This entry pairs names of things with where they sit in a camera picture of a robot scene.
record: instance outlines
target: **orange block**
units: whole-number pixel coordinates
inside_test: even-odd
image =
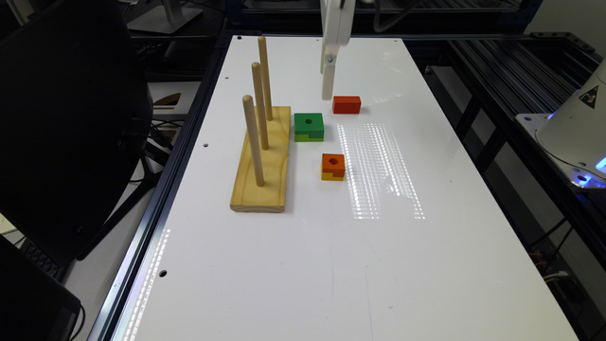
[[[334,177],[345,176],[345,157],[342,154],[322,154],[322,172]]]
[[[362,100],[359,96],[335,96],[332,98],[334,114],[360,114]]]

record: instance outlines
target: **wooden peg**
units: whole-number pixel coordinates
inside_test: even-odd
[[[255,170],[255,180],[257,186],[265,185],[263,180],[263,165],[261,164],[261,150],[258,147],[257,118],[255,117],[255,104],[253,98],[246,95],[242,98],[244,106],[244,115],[246,116],[246,129],[248,130],[248,143],[250,144],[250,153],[253,159]]]
[[[261,75],[263,78],[263,95],[265,97],[265,115],[267,120],[274,119],[272,113],[272,91],[269,85],[269,63],[267,61],[267,43],[265,37],[258,37],[258,53],[261,58]]]
[[[261,65],[257,62],[253,63],[253,84],[255,85],[255,101],[257,102],[258,131],[261,134],[261,148],[267,151],[269,149],[269,140],[267,139],[267,122],[265,121],[265,105],[263,104]]]

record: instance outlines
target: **wooden base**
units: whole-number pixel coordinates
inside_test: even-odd
[[[236,212],[280,213],[284,211],[291,107],[273,107],[272,113],[274,119],[267,122],[269,149],[261,150],[265,185],[258,187],[255,182],[247,133],[229,205]]]

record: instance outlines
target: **blue light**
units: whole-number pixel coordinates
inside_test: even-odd
[[[579,186],[585,187],[585,185],[587,185],[589,183],[589,180],[591,180],[591,176],[587,176],[585,181],[580,180],[579,181]]]
[[[606,157],[604,157],[601,161],[599,161],[596,165],[596,169],[598,171],[603,171],[606,172],[606,170],[604,169],[604,167],[606,167]]]

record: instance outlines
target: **block with hole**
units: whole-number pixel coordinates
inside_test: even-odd
[[[342,154],[322,154],[322,180],[343,181],[345,157]]]
[[[324,120],[322,114],[294,114],[294,141],[324,141]]]
[[[335,96],[332,98],[334,114],[360,114],[362,100],[359,96]]]

